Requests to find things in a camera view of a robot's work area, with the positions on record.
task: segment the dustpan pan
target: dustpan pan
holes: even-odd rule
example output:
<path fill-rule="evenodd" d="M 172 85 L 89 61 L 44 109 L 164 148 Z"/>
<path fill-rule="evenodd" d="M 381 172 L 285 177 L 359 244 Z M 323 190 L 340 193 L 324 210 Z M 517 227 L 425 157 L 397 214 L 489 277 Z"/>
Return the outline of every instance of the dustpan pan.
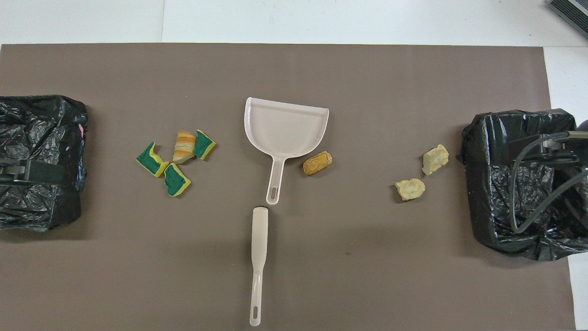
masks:
<path fill-rule="evenodd" d="M 310 153 L 325 134 L 329 109 L 248 98 L 245 133 L 260 151 L 272 157 L 266 202 L 278 203 L 284 163 Z"/>

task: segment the dustpan handle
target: dustpan handle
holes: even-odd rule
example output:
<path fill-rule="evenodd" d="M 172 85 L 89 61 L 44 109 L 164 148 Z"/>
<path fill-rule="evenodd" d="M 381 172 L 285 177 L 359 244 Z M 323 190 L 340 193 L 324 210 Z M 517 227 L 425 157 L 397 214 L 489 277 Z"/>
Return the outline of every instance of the dustpan handle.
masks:
<path fill-rule="evenodd" d="M 280 199 L 282 173 L 284 172 L 284 162 L 286 161 L 285 158 L 281 157 L 272 158 L 272 174 L 269 175 L 268 195 L 265 197 L 265 201 L 271 206 L 277 204 Z"/>

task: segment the white surface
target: white surface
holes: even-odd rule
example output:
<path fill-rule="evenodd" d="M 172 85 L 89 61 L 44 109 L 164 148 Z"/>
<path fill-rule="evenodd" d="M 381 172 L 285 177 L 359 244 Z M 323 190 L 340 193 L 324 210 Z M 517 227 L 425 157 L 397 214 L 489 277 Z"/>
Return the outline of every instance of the white surface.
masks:
<path fill-rule="evenodd" d="M 280 42 L 546 48 L 553 108 L 588 119 L 588 46 L 544 0 L 0 0 L 0 44 Z M 569 257 L 588 329 L 588 253 Z"/>
<path fill-rule="evenodd" d="M 0 44 L 159 42 L 163 0 L 0 0 Z"/>
<path fill-rule="evenodd" d="M 168 0 L 162 41 L 588 46 L 545 0 Z"/>
<path fill-rule="evenodd" d="M 273 206 L 280 199 L 284 162 L 308 154 L 320 144 L 329 109 L 249 97 L 244 120 L 249 141 L 272 157 L 265 201 Z"/>
<path fill-rule="evenodd" d="M 253 264 L 253 284 L 251 285 L 251 310 L 249 324 L 261 323 L 261 294 L 263 285 L 263 267 L 268 255 L 268 209 L 253 209 L 251 225 L 251 263 Z"/>
<path fill-rule="evenodd" d="M 588 48 L 546 47 L 545 68 L 552 108 L 588 120 Z M 588 253 L 568 257 L 576 329 L 588 329 Z"/>

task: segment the black trash bag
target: black trash bag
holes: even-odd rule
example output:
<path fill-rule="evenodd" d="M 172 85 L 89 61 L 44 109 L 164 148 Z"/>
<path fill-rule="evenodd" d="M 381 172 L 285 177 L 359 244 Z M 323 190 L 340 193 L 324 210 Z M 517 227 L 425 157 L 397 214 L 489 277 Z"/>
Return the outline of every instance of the black trash bag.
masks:
<path fill-rule="evenodd" d="M 83 103 L 61 95 L 0 97 L 0 158 L 64 171 L 62 185 L 2 181 L 0 229 L 46 231 L 79 218 L 87 117 Z"/>
<path fill-rule="evenodd" d="M 464 164 L 472 230 L 477 241 L 509 256 L 555 261 L 588 251 L 588 181 L 562 193 L 524 232 L 510 227 L 508 178 L 512 165 L 508 143 L 536 134 L 575 130 L 574 117 L 556 109 L 479 114 L 462 132 L 457 159 Z M 515 210 L 526 217 L 559 185 L 582 172 L 532 162 L 517 171 Z"/>

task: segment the white table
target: white table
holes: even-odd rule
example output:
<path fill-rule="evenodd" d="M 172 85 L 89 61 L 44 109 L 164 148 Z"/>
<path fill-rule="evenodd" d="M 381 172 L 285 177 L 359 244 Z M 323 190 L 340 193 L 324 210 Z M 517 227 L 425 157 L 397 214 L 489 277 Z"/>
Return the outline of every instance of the white table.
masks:
<path fill-rule="evenodd" d="M 539 46 L 552 108 L 588 120 L 588 39 L 544 0 L 0 1 L 0 45 L 73 42 Z M 588 254 L 568 259 L 588 329 Z"/>

